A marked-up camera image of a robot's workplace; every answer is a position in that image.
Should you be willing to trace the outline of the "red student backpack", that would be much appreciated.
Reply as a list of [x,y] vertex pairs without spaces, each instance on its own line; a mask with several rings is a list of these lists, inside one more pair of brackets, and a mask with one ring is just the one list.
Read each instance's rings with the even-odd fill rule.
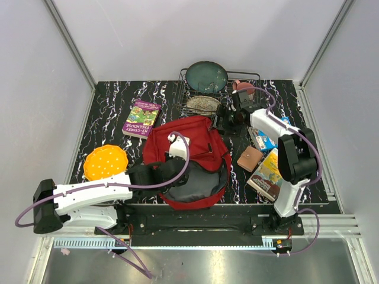
[[209,208],[223,197],[229,182],[232,158],[219,132],[211,128],[211,120],[194,116],[171,121],[154,128],[143,150],[144,164],[162,162],[171,157],[169,148],[175,143],[172,132],[179,132],[189,141],[187,182],[172,185],[159,196],[176,210]]

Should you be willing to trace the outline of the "yellow paperback book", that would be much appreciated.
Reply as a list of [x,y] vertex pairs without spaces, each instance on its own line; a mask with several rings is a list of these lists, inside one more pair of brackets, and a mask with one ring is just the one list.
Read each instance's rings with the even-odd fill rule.
[[278,149],[272,149],[263,162],[247,180],[247,184],[271,202],[275,202],[280,193],[283,178],[278,169]]

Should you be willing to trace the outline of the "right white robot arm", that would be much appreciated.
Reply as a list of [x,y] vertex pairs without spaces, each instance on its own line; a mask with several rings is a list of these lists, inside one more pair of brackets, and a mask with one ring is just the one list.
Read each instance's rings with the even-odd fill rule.
[[276,103],[271,93],[259,88],[272,99],[270,105],[264,106],[250,100],[249,89],[233,91],[232,103],[217,107],[213,128],[226,135],[247,125],[262,131],[277,144],[278,170],[284,182],[274,202],[276,216],[269,219],[269,228],[280,235],[290,227],[288,218],[299,213],[298,204],[304,188],[322,177],[323,165],[313,130],[286,124],[271,112]]

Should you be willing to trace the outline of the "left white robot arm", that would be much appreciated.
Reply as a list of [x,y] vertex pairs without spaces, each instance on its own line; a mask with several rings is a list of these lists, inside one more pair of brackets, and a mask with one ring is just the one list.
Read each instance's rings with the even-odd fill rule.
[[166,162],[138,164],[125,172],[93,182],[57,185],[42,180],[33,195],[33,232],[58,231],[81,208],[114,200],[129,200],[137,191],[162,191],[187,181],[189,161],[181,157]]

